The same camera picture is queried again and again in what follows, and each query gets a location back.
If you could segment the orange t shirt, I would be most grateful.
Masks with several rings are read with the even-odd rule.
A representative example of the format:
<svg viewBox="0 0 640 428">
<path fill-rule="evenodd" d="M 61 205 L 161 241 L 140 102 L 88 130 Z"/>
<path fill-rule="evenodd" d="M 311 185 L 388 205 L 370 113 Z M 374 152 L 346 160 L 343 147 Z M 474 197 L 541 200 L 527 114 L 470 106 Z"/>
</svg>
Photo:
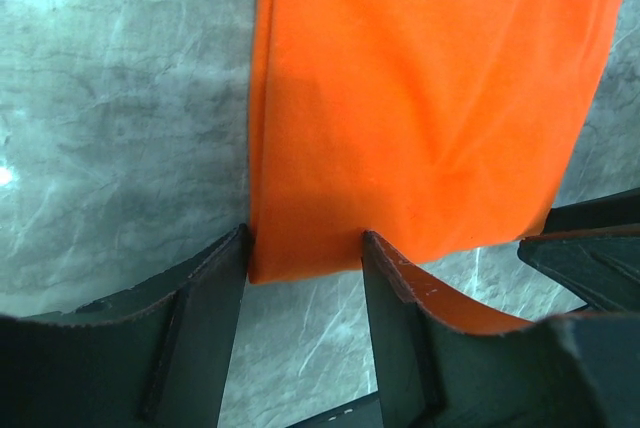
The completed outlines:
<svg viewBox="0 0 640 428">
<path fill-rule="evenodd" d="M 249 278 L 538 234 L 623 0 L 257 0 Z"/>
</svg>

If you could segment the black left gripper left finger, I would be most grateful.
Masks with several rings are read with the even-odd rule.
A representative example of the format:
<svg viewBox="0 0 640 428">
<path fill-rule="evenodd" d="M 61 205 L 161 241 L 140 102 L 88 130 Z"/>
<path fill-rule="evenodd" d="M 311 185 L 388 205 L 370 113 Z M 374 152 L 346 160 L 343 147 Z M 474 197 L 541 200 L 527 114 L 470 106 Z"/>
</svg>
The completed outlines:
<svg viewBox="0 0 640 428">
<path fill-rule="evenodd" d="M 69 312 L 1 319 L 5 427 L 214 427 L 249 231 Z"/>
</svg>

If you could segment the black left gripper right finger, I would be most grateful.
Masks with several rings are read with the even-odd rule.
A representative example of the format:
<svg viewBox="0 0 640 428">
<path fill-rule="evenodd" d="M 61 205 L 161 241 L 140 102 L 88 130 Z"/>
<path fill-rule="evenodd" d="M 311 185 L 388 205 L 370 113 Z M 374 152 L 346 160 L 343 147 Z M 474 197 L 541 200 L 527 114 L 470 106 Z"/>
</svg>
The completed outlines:
<svg viewBox="0 0 640 428">
<path fill-rule="evenodd" d="M 639 317 L 530 322 L 425 272 L 378 233 L 362 267 L 387 427 L 635 427 Z"/>
</svg>

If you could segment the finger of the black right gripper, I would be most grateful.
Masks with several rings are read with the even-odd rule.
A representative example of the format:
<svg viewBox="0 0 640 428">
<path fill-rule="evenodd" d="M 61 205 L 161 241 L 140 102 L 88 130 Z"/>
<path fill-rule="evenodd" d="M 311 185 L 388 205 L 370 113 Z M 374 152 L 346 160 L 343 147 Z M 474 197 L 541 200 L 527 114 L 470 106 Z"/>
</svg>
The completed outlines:
<svg viewBox="0 0 640 428">
<path fill-rule="evenodd" d="M 640 189 L 552 208 L 543 233 L 568 232 L 638 224 Z"/>
<path fill-rule="evenodd" d="M 637 225 L 529 237 L 518 257 L 597 311 L 639 311 Z"/>
</svg>

